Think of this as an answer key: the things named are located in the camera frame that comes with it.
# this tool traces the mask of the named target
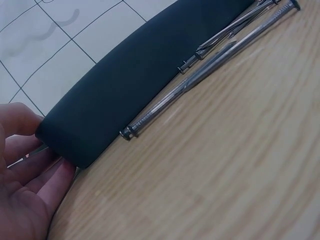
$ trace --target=screw head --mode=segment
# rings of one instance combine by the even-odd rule
[[[291,1],[291,3],[294,5],[294,7],[295,7],[296,9],[298,9],[299,11],[301,10],[301,7],[300,7],[300,5],[299,5],[299,3],[298,3],[297,0],[290,0],[290,1]]]

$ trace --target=metal hardware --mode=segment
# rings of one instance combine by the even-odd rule
[[[124,130],[120,131],[121,136],[130,141],[133,137],[138,137],[139,131],[147,126],[152,120],[154,120],[165,108],[172,104],[175,100],[181,97],[184,93],[188,92],[214,71],[220,68],[232,57],[240,53],[248,44],[255,40],[264,31],[270,28],[283,16],[288,14],[292,9],[296,8],[300,10],[300,5],[296,0],[290,0],[279,11],[271,16],[266,22],[262,23],[241,41],[236,43],[229,50],[208,59],[198,70],[183,80],[178,86],[176,86],[171,92],[169,92],[162,100],[160,100],[151,110],[149,110],[144,116],[142,116],[134,124],[127,126]]]
[[[217,39],[221,38],[221,36],[225,35],[225,34],[229,34],[235,27],[237,27],[238,25],[248,21],[249,19],[251,19],[253,16],[256,16],[257,13],[260,13],[261,10],[264,10],[265,8],[269,7],[272,4],[278,4],[281,0],[268,0],[266,2],[264,2],[263,4],[257,6],[255,9],[251,10],[250,12],[248,12],[246,15],[242,16],[241,18],[239,18],[238,20],[234,21],[233,23],[231,23],[230,25],[228,25],[226,28],[224,28],[223,30],[221,30],[220,32],[218,32],[216,35],[214,35],[212,38],[210,38],[209,40],[207,40],[205,43],[201,44],[197,51],[205,49],[207,47],[209,47],[211,44],[213,44]]]

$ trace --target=metal pin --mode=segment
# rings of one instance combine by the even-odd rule
[[[199,60],[205,59],[205,57],[208,56],[212,52],[212,50],[226,38],[226,36],[227,35],[224,35],[221,38],[217,39],[212,45],[210,45],[206,49],[196,51],[195,54],[192,57],[190,57],[187,61],[183,61],[184,64],[182,66],[178,67],[179,72],[184,75]]]
[[[220,51],[218,51],[214,56],[211,57],[212,61],[217,60],[223,54],[225,54],[229,49],[231,49],[237,41],[232,41],[226,44]],[[183,89],[189,78],[186,78],[180,82],[174,89],[172,89],[160,102],[158,102],[151,110],[149,110],[142,118],[135,122],[132,126],[129,125],[122,131],[120,135],[125,139],[130,141],[133,137],[138,137],[138,133],[146,125],[148,125],[160,112],[161,110],[168,107],[175,99],[177,99],[182,93]]]
[[[258,3],[256,4],[257,6],[260,6],[261,4],[263,4],[265,1],[267,1],[267,0],[260,0],[260,1],[258,1]]]
[[[255,9],[251,10],[250,12],[248,12],[246,15],[244,15],[243,17],[239,18],[238,20],[236,20],[235,22],[231,23],[230,25],[228,25],[226,28],[224,28],[223,30],[221,30],[220,32],[218,32],[216,35],[214,35],[212,38],[210,38],[209,40],[207,40],[205,43],[201,44],[197,51],[205,49],[207,47],[209,47],[211,44],[213,44],[217,39],[221,38],[223,35],[227,35],[229,34],[235,27],[237,27],[238,25],[246,22],[247,20],[249,20],[250,18],[252,18],[253,16],[256,16],[257,13],[260,13],[262,10],[264,10],[265,8],[267,8],[268,6],[272,5],[272,4],[278,4],[281,0],[268,0],[266,2],[264,2],[263,4],[257,6]]]
[[[277,11],[272,17],[270,17],[266,22],[258,26],[255,30],[249,33],[241,41],[236,43],[233,47],[223,53],[216,59],[210,58],[206,61],[203,66],[201,66],[197,71],[195,71],[191,76],[183,80],[177,87],[175,87],[169,94],[167,94],[160,102],[158,102],[150,111],[148,111],[143,117],[141,117],[133,125],[127,126],[124,130],[120,131],[121,136],[130,141],[133,137],[138,137],[139,131],[147,126],[153,119],[155,119],[166,107],[172,104],[176,99],[182,96],[184,93],[188,92],[194,88],[197,84],[207,78],[215,70],[220,68],[232,57],[240,53],[249,43],[255,40],[264,31],[270,28],[283,16],[289,13],[292,9],[300,10],[300,5],[296,0],[290,0],[286,5],[284,5],[279,11]]]
[[[198,59],[195,55],[193,55],[187,61],[183,62],[184,64],[178,67],[178,70],[181,74],[185,74],[192,66],[194,66],[198,62]]]

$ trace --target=finger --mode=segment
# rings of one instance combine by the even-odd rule
[[[37,195],[45,202],[50,216],[55,213],[66,194],[75,176],[75,171],[76,167],[64,160],[53,176],[37,193]]]
[[[23,161],[17,162],[9,167],[9,170],[13,172],[16,180],[24,186],[38,177],[57,158],[56,153],[50,148],[46,148]]]
[[[34,193],[38,193],[39,190],[48,182],[48,180],[54,175],[57,169],[61,166],[64,162],[63,159],[60,159],[56,162],[51,168],[47,171],[43,172],[40,176],[32,179],[28,182],[25,186],[30,189],[30,191]]]
[[[42,145],[35,135],[11,136],[5,140],[3,158],[7,166],[14,164]]]
[[[20,102],[0,104],[0,125],[4,137],[17,135],[33,135],[42,121],[30,108]]]

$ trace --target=hand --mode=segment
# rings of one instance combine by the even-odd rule
[[[17,162],[41,146],[34,135],[41,121],[22,103],[0,104],[1,240],[45,239],[73,180],[75,167],[48,148]]]

